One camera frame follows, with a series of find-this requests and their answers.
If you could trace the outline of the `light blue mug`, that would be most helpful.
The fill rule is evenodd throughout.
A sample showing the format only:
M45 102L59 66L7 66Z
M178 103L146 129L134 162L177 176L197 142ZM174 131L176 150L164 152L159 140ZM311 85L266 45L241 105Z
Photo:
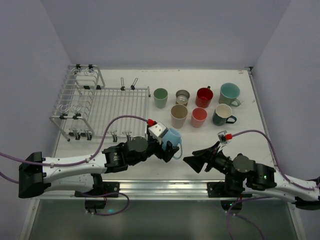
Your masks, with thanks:
M169 128L167 133L162 137L162 149L165 151L167 148L167 143L170 142L173 147L177 147L179 145L180 156L173 156L175 160L179 160L183 156L183 148L182 148L182 136L181 134L175 130L174 128Z

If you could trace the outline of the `pink cup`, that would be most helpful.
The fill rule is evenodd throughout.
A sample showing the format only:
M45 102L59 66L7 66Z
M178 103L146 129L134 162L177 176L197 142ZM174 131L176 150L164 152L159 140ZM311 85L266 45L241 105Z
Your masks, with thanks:
M204 124L208 117L208 113L204 108L197 107L191 114L191 125L194 128L200 128Z

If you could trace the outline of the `beige tumbler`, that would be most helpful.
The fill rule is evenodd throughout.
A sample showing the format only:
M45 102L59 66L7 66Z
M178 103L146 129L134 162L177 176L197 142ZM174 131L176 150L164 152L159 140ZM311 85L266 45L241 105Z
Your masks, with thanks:
M188 109L182 104L176 104L171 108L171 124L175 129L183 127L188 116Z

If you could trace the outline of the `dark green mug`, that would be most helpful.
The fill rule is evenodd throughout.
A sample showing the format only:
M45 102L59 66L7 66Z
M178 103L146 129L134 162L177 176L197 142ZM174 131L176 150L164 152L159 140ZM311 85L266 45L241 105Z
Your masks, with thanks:
M216 126L222 126L224 124L236 123L237 118L233 115L233 111L229 105L221 103L214 110L212 122Z

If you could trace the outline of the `light green tumbler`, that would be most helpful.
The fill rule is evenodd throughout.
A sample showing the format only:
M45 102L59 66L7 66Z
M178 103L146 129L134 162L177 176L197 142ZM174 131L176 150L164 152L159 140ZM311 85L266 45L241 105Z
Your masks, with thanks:
M168 91L164 88L157 88L153 92L153 98L155 106L159 109L162 109L166 106L168 99Z

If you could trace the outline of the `red mug black handle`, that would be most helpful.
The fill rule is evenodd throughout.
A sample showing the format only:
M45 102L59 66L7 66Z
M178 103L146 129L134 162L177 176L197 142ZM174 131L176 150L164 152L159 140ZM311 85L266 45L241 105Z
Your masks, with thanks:
M200 108L207 108L212 99L214 97L214 93L211 90L211 87L202 87L196 93L195 104Z

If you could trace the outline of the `pale green mug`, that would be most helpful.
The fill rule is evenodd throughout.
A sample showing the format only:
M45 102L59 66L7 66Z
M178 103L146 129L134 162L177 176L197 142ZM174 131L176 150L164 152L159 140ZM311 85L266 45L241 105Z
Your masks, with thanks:
M226 104L231 107L239 107L241 102L238 100L240 96L240 89L234 83L224 83L220 87L220 95L218 99L219 104Z

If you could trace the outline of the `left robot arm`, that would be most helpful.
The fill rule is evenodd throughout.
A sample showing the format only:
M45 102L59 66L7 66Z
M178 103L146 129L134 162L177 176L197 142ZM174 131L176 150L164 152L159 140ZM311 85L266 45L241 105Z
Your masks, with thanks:
M52 158L41 152L28 156L18 168L18 196L21 199L38 197L50 191L76 191L91 196L102 195L102 175L123 172L129 166L146 161L151 156L169 162L177 159L175 153L182 148L181 137L166 134L161 141L148 135L89 155Z

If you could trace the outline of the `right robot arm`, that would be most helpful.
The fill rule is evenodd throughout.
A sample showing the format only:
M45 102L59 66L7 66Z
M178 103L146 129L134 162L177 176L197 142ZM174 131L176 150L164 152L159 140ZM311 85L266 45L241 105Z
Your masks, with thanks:
M257 163L241 153L230 158L224 155L219 141L211 147L193 151L183 161L196 173L215 169L224 175L223 181L207 183L210 198L259 195L282 199L302 210L315 211L320 208L317 180L283 177L275 168Z

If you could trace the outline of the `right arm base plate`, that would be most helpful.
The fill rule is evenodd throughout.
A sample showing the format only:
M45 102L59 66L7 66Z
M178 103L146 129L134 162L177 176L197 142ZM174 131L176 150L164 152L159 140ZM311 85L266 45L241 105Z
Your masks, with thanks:
M225 183L224 181L207 182L207 195L209 198L235 198L239 197L244 191L243 186Z

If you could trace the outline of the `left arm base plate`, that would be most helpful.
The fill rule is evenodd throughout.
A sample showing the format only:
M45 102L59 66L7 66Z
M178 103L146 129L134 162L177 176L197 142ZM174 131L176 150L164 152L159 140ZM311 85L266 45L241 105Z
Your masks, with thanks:
M95 186L88 192L81 193L80 191L75 191L74 196L78 198L102 198L102 195L109 194L105 197L117 198L119 191L120 183L118 181L103 181L99 186Z

